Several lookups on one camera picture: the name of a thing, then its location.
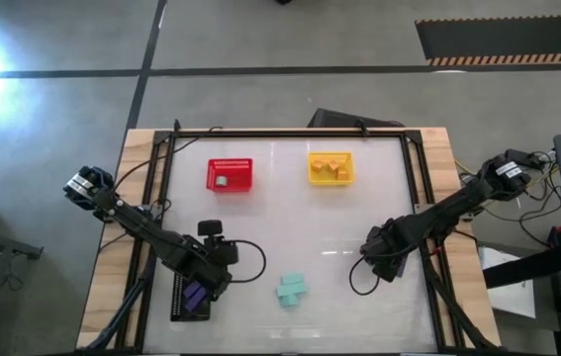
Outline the black angular case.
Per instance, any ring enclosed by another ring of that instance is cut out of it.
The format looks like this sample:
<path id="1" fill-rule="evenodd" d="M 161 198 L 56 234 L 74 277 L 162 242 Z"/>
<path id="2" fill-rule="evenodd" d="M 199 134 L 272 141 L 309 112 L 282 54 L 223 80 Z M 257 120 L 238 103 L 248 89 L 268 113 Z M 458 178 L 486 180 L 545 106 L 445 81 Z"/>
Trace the black angular case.
<path id="1" fill-rule="evenodd" d="M 398 121 L 382 121 L 323 108 L 316 109 L 308 128 L 403 128 Z"/>

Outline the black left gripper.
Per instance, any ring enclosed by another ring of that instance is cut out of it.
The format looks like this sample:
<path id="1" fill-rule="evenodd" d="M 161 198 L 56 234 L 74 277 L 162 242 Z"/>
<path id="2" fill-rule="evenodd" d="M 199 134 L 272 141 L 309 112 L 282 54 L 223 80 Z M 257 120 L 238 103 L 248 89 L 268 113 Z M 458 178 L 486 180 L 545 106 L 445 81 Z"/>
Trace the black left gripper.
<path id="1" fill-rule="evenodd" d="M 234 241 L 223 236 L 223 225 L 219 220 L 198 222 L 197 232 L 204 237 L 206 260 L 210 263 L 213 277 L 211 301 L 215 302 L 233 280 L 229 266 L 238 262 L 238 249 Z"/>

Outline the black plastic basket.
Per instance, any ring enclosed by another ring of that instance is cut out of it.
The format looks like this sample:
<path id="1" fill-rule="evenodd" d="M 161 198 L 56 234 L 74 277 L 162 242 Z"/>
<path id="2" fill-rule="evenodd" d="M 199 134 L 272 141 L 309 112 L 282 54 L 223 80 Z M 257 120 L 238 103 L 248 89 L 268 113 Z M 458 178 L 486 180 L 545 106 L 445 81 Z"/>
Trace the black plastic basket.
<path id="1" fill-rule="evenodd" d="M 196 281 L 187 281 L 178 274 L 173 276 L 170 312 L 170 320 L 172 322 L 206 321 L 210 319 L 211 301 L 209 294 L 204 287 L 203 288 L 206 290 L 206 297 L 204 301 L 199 304 L 194 311 L 185 311 L 184 305 L 186 303 L 186 299 L 183 296 L 183 290 L 192 282 Z"/>

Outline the black hazard-striped floor mat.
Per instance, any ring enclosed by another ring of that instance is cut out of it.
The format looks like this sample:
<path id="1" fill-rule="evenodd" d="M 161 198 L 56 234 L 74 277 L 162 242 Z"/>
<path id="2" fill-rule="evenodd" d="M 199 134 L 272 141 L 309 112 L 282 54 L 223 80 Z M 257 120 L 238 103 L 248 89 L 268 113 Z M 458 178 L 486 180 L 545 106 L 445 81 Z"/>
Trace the black hazard-striped floor mat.
<path id="1" fill-rule="evenodd" d="M 561 15 L 417 20 L 431 66 L 561 64 Z"/>

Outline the long teal foam block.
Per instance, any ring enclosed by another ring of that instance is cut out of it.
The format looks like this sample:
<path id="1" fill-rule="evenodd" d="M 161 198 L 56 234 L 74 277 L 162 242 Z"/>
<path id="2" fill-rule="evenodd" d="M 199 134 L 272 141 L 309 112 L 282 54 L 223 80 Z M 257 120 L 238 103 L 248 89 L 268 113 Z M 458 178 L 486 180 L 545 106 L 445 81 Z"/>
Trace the long teal foam block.
<path id="1" fill-rule="evenodd" d="M 280 285 L 276 288 L 278 297 L 287 297 L 291 295 L 304 294 L 308 291 L 308 287 L 304 282 Z"/>

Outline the red plastic basket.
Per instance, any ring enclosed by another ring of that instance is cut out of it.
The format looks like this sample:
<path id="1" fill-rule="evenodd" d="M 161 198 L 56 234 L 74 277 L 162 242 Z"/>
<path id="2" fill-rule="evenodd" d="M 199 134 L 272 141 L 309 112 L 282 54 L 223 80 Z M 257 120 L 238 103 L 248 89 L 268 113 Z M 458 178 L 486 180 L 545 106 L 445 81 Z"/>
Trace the red plastic basket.
<path id="1" fill-rule="evenodd" d="M 217 176 L 226 176 L 228 186 L 217 188 Z M 215 193 L 244 193 L 252 188 L 253 161 L 251 158 L 215 158 L 208 161 L 206 188 Z"/>

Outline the black diagonal stand bar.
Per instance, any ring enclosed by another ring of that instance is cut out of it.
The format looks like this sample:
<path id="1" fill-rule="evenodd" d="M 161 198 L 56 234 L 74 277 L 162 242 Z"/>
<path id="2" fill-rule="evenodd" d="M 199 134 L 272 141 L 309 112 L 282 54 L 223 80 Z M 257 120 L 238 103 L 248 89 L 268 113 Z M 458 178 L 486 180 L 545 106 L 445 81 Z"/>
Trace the black diagonal stand bar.
<path id="1" fill-rule="evenodd" d="M 561 271 L 561 247 L 548 249 L 483 270 L 488 289 L 547 277 Z"/>

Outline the white paper sheet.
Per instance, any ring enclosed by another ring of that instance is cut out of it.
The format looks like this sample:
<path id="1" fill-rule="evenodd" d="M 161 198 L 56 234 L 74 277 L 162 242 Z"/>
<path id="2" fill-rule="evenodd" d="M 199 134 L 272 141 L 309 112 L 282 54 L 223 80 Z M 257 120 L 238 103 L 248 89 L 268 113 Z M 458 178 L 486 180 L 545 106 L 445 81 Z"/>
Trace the white paper sheet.
<path id="1" fill-rule="evenodd" d="M 483 269 L 518 260 L 517 256 L 490 247 L 479 247 L 478 252 Z M 531 280 L 489 288 L 488 294 L 494 310 L 536 318 L 534 289 Z"/>

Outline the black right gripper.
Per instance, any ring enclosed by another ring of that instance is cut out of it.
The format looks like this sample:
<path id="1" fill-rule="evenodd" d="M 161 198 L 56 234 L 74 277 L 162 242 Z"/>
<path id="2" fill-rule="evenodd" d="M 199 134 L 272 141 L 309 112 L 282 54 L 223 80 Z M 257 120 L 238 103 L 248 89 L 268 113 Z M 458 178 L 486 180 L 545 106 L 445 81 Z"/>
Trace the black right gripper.
<path id="1" fill-rule="evenodd" d="M 397 222 L 388 219 L 382 225 L 373 226 L 360 246 L 364 261 L 386 282 L 393 282 L 397 277 L 410 248 L 410 243 L 400 234 Z"/>

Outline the black power adapter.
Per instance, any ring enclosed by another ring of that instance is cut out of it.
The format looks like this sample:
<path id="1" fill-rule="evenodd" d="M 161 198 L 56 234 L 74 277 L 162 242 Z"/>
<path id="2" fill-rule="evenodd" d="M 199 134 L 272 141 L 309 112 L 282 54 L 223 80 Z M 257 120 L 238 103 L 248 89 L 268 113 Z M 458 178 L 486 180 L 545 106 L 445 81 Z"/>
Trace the black power adapter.
<path id="1" fill-rule="evenodd" d="M 545 152 L 534 151 L 525 153 L 519 161 L 523 166 L 542 169 L 549 162 L 549 156 Z"/>

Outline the yellow plastic basket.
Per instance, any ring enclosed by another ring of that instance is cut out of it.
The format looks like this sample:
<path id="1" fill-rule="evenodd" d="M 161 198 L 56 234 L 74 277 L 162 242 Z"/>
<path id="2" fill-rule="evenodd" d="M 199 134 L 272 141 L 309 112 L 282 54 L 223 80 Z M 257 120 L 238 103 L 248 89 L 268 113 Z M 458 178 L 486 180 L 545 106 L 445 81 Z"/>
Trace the yellow plastic basket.
<path id="1" fill-rule="evenodd" d="M 311 168 L 311 163 L 319 160 L 324 164 L 321 172 L 315 172 Z M 338 181 L 337 173 L 333 173 L 328 169 L 327 164 L 336 160 L 341 163 L 341 168 L 347 170 L 350 174 L 348 181 Z M 347 186 L 354 182 L 354 166 L 353 157 L 350 151 L 310 151 L 308 153 L 308 178 L 312 185 L 317 186 Z"/>

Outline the black aluminium table frame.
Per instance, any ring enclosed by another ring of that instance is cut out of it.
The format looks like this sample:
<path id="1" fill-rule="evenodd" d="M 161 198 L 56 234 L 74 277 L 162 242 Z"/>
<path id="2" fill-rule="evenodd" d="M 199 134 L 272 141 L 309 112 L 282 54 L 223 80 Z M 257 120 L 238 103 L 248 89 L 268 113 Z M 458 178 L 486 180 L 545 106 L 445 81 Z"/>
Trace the black aluminium table frame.
<path id="1" fill-rule="evenodd" d="M 431 196 L 421 137 L 410 132 L 213 132 L 185 136 L 168 178 L 164 225 L 193 232 L 222 222 L 238 243 L 234 282 L 211 304 L 206 321 L 170 320 L 173 272 L 157 265 L 142 349 L 151 355 L 368 354 L 434 352 L 447 320 L 425 279 L 421 250 L 407 256 L 402 278 L 386 282 L 359 249 L 375 225 L 409 214 Z M 310 151 L 350 151 L 354 182 L 312 185 Z M 251 158 L 252 188 L 206 188 L 208 161 Z M 281 277 L 302 273 L 308 291 L 283 309 Z"/>

